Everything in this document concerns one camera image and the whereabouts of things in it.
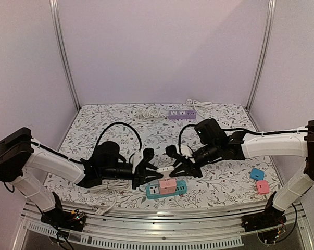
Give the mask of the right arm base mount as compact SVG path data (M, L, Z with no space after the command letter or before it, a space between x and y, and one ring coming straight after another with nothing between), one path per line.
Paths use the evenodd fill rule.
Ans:
M241 227L245 232L252 232L261 229L266 229L274 226L282 226L286 222L286 216L283 211L275 209L273 205L274 192L268 199L263 212L245 215L241 217ZM264 244L273 244L280 238L282 229L274 229L271 231L259 233L258 237Z

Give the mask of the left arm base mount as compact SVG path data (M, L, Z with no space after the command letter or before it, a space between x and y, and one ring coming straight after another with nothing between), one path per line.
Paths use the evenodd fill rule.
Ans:
M73 231L82 232L86 222L86 213L75 209L73 211L64 211L59 196L53 192L55 198L55 208L42 212L41 221L56 228L64 228Z

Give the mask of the teal power strip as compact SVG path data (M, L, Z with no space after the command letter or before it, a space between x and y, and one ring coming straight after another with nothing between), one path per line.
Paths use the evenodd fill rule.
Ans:
M145 189L147 199L159 199L177 195L183 195L187 192L185 181L176 181L175 179L162 180L158 184L149 185Z

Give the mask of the pink cube socket adapter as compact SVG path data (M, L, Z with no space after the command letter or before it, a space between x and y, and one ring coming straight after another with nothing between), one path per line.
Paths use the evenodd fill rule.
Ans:
M177 181L174 178L159 181L159 190L162 195L175 193L176 188Z

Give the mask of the white plug adapter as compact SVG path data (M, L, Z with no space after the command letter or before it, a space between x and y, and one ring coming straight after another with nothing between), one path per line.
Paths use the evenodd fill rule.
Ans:
M160 180L166 180L166 179L170 179L170 174L171 172L173 172L173 170L174 170L174 166L167 166L167 167L158 168L156 172L161 174L161 178L159 178Z

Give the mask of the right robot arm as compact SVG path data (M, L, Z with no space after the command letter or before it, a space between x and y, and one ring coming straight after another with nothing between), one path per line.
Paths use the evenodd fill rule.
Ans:
M314 120L295 129L255 132L248 129L223 129L215 119L192 125L202 147L182 149L181 142L166 148L175 159L171 177L202 177L201 168L224 160L246 160L269 156L279 168L283 186L274 192L259 216L263 227L270 227L291 204L314 186Z

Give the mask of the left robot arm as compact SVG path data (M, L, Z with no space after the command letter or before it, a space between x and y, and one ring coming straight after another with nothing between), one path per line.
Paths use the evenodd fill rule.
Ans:
M59 197L40 183L31 168L86 189L100 186L103 180L129 180L136 189L163 177L150 163L153 157L152 148L140 149L129 162L120 154L117 143L106 141L94 148L88 160L75 160L41 144L32 137L30 129L23 127L0 140L0 181L11 184L33 201L56 226L63 226L68 218Z

